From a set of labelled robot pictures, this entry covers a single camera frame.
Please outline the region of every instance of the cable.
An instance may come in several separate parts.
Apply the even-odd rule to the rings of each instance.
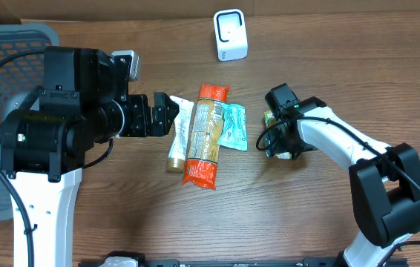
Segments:
[[[105,160],[109,156],[109,154],[111,154],[111,151],[113,150],[113,144],[114,144],[114,141],[113,141],[112,138],[110,138],[108,149],[104,152],[104,154],[101,155],[101,157],[95,159],[93,162],[90,162],[87,165],[83,166],[83,168],[86,169],[86,168],[89,168],[89,167],[93,167],[96,164],[100,163],[101,161]]]
[[[19,57],[39,54],[39,53],[44,53],[44,50],[29,50],[29,51],[24,51],[24,52],[20,52],[20,53],[8,56],[0,61],[0,67],[2,67],[6,63],[11,62],[14,59],[17,59]],[[24,234],[27,237],[28,266],[33,267],[34,265],[33,237],[32,237],[33,229],[30,225],[30,218],[27,214],[27,210],[25,209],[24,203],[22,202],[16,189],[13,187],[13,185],[10,183],[9,179],[5,176],[5,174],[1,171],[1,169],[0,169],[0,180],[4,184],[5,188],[9,191],[14,201],[16,202],[19,212],[22,216],[22,220],[24,221],[24,228],[25,228]]]
[[[413,187],[416,188],[416,190],[419,191],[420,193],[420,187],[419,185],[413,181],[411,179],[411,177],[409,177],[403,170],[401,170],[395,163],[393,163],[391,160],[389,160],[385,155],[383,155],[382,153],[378,152],[377,150],[375,150],[374,148],[372,148],[370,145],[368,145],[368,143],[364,142],[360,137],[358,137],[356,134],[354,134],[352,131],[350,131],[349,129],[347,129],[345,126],[341,125],[338,122],[334,122],[331,119],[324,119],[324,118],[319,118],[319,117],[312,117],[312,116],[303,116],[301,118],[294,118],[294,119],[285,119],[285,120],[281,120],[277,123],[275,123],[274,125],[268,127],[257,139],[256,141],[256,149],[258,150],[265,150],[259,147],[260,141],[263,138],[263,136],[270,132],[272,129],[276,128],[279,125],[282,125],[284,123],[294,123],[297,122],[298,120],[314,120],[314,121],[319,121],[319,122],[325,122],[331,125],[334,125],[338,128],[340,128],[342,131],[344,131],[346,134],[348,134],[350,137],[352,137],[355,141],[357,141],[358,143],[360,143],[364,148],[366,148],[368,151],[374,153],[376,156],[382,158],[398,175],[400,175],[401,177],[403,177],[403,179],[405,179],[406,181],[408,181]],[[390,251],[385,255],[385,257],[381,260],[381,262],[378,264],[378,267],[382,267],[390,258],[391,256],[395,253],[396,250],[401,249],[401,247],[406,246],[406,245],[420,245],[420,240],[414,240],[414,241],[404,241],[398,244],[395,244]]]

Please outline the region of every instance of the black cable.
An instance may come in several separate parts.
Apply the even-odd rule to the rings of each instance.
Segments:
[[[0,67],[5,65],[8,62],[13,61],[14,59],[17,59],[19,57],[33,55],[33,54],[39,54],[44,53],[43,50],[29,50],[20,52],[11,56],[8,56],[0,61]],[[9,179],[5,176],[5,174],[0,169],[0,180],[4,184],[5,188],[9,191],[10,195],[14,199],[14,201],[17,204],[17,208],[19,209],[19,212],[22,216],[22,220],[24,221],[24,234],[27,237],[27,254],[28,254],[28,265],[29,267],[33,267],[34,264],[34,254],[33,254],[33,238],[32,238],[32,227],[30,225],[30,219],[27,214],[27,210],[25,209],[24,203],[22,202],[19,194],[17,194],[16,189],[13,187],[13,185],[10,183]]]
[[[90,162],[87,165],[83,166],[83,168],[86,169],[86,168],[89,168],[89,167],[93,167],[96,164],[100,163],[101,161],[105,160],[109,156],[109,154],[111,154],[111,151],[113,150],[113,144],[114,144],[114,141],[113,141],[112,138],[110,138],[108,149],[104,152],[104,154],[101,155],[101,157],[95,159],[93,162]]]
[[[294,118],[294,119],[285,119],[282,121],[279,121],[277,123],[275,123],[274,125],[272,125],[271,127],[268,127],[257,139],[256,141],[256,148],[258,150],[263,150],[262,148],[259,147],[259,143],[261,141],[261,139],[263,138],[263,136],[270,132],[272,129],[276,128],[279,125],[282,125],[284,123],[295,123],[298,120],[313,120],[313,121],[319,121],[319,122],[325,122],[331,125],[334,125],[338,128],[340,128],[342,131],[344,131],[346,134],[348,134],[350,137],[352,137],[355,141],[357,141],[358,143],[360,143],[364,148],[366,148],[368,151],[374,153],[376,156],[379,156],[381,159],[383,159],[398,175],[400,175],[403,179],[405,179],[406,181],[408,181],[413,187],[416,188],[416,190],[419,191],[420,193],[420,187],[419,185],[413,181],[411,179],[411,177],[409,177],[403,170],[401,170],[395,163],[393,163],[391,160],[389,160],[385,155],[383,155],[382,153],[378,152],[376,149],[372,148],[370,145],[368,145],[368,143],[366,143],[364,140],[362,140],[360,137],[358,137],[356,134],[354,134],[351,130],[347,129],[345,126],[341,125],[338,122],[334,122],[331,119],[324,119],[324,118],[319,118],[319,117],[312,117],[312,116],[303,116],[301,118]],[[395,253],[396,250],[400,249],[403,246],[406,245],[420,245],[420,240],[414,240],[414,241],[404,241],[398,244],[395,244],[390,251],[388,252],[388,254],[385,255],[385,257],[382,259],[382,261],[378,264],[378,267],[382,267],[390,258],[391,256]]]

